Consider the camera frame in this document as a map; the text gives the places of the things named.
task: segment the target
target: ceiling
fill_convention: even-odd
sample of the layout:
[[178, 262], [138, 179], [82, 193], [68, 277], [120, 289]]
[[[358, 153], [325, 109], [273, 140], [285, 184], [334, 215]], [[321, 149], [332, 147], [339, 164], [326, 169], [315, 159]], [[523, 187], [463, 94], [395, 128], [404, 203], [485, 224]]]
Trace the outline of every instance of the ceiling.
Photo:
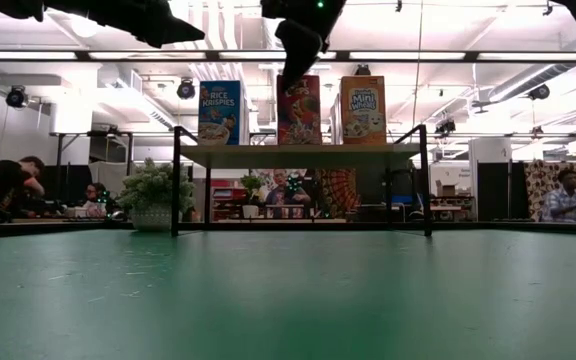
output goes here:
[[[260, 17], [258, 0], [201, 1], [171, 0], [175, 16], [201, 27], [206, 40], [167, 45], [168, 49], [271, 49], [276, 22]], [[501, 50], [564, 51], [576, 43], [576, 23], [568, 10], [555, 6], [544, 16], [543, 0], [405, 0], [401, 12], [396, 1], [348, 0], [330, 36], [331, 50]], [[42, 50], [127, 50], [148, 49], [125, 32], [89, 24], [83, 19], [49, 10], [43, 23], [34, 19], [14, 20], [0, 14], [0, 49]], [[90, 32], [82, 37], [79, 34]], [[248, 106], [259, 110], [261, 127], [274, 120], [274, 77], [272, 63], [236, 64], [122, 63], [123, 73], [135, 71], [143, 79], [143, 91], [173, 117], [196, 122], [196, 100], [179, 100], [175, 90], [182, 77], [237, 78], [244, 80]], [[338, 93], [342, 76], [352, 75], [356, 64], [321, 63], [313, 73], [322, 84], [322, 118]], [[385, 76], [387, 117], [395, 132], [405, 132], [413, 124], [434, 124], [450, 117], [458, 132], [528, 132], [543, 125], [546, 132], [576, 131], [576, 67], [547, 82], [551, 96], [531, 101], [523, 96], [485, 108], [479, 113], [471, 106], [482, 91], [495, 88], [527, 69], [530, 64], [368, 64], [373, 75]], [[0, 63], [0, 74], [54, 74], [77, 85], [82, 72], [99, 64]], [[120, 126], [161, 131], [161, 126], [144, 125], [143, 116], [130, 104], [100, 106], [96, 121]], [[461, 149], [455, 144], [453, 148]]]

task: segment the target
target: air duct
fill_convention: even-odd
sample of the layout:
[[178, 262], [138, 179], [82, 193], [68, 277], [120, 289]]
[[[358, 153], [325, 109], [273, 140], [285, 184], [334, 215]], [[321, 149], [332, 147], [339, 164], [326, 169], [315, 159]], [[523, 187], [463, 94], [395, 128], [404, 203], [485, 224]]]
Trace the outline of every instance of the air duct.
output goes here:
[[[564, 52], [576, 51], [576, 40], [562, 49]], [[482, 106], [510, 100], [518, 95], [538, 87], [557, 76], [576, 68], [576, 64], [534, 65], [522, 71], [517, 76], [481, 94], [481, 101], [473, 102], [473, 106]]]

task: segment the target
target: man in black shirt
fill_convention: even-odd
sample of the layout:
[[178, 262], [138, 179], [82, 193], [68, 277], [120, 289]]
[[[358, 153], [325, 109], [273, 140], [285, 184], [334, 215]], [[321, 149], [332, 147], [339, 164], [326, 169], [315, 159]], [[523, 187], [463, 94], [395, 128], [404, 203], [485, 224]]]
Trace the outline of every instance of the man in black shirt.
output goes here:
[[27, 156], [19, 162], [0, 160], [0, 209], [5, 210], [12, 200], [15, 190], [28, 187], [37, 195], [44, 195], [44, 188], [38, 177], [44, 163], [36, 156]]

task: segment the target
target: rice krispies box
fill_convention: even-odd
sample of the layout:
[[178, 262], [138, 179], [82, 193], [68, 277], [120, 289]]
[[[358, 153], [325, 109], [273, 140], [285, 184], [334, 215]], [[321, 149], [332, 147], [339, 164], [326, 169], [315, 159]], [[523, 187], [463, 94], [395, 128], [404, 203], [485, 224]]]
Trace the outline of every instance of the rice krispies box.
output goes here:
[[241, 83], [202, 81], [199, 85], [199, 145], [239, 145]]
[[303, 76], [288, 91], [281, 91], [277, 76], [277, 144], [321, 144], [319, 76]]
[[386, 144], [386, 91], [383, 76], [341, 78], [344, 144]]

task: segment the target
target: person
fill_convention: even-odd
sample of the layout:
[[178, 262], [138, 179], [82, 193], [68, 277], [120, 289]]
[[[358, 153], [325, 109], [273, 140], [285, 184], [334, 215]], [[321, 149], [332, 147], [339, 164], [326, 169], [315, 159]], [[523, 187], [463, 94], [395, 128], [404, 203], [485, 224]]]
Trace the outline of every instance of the person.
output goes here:
[[[273, 171], [273, 179], [277, 187], [270, 191], [268, 196], [266, 196], [267, 205], [308, 205], [310, 203], [310, 196], [308, 196], [308, 194], [306, 194], [304, 189], [301, 187], [295, 191], [294, 195], [292, 195], [290, 199], [286, 199], [286, 170], [275, 169]], [[281, 219], [282, 217], [281, 208], [276, 208], [273, 210], [273, 218]]]
[[559, 172], [561, 187], [549, 192], [542, 208], [542, 221], [576, 223], [576, 173], [571, 169]]
[[86, 209], [88, 217], [103, 217], [106, 210], [99, 203], [99, 198], [106, 192], [106, 187], [102, 183], [94, 183], [86, 188], [86, 203], [83, 208]]
[[43, 161], [36, 156], [26, 156], [18, 162], [0, 160], [0, 209], [6, 210], [15, 190], [24, 187], [38, 196], [43, 196], [44, 188], [37, 181], [37, 177], [41, 175], [44, 167]]

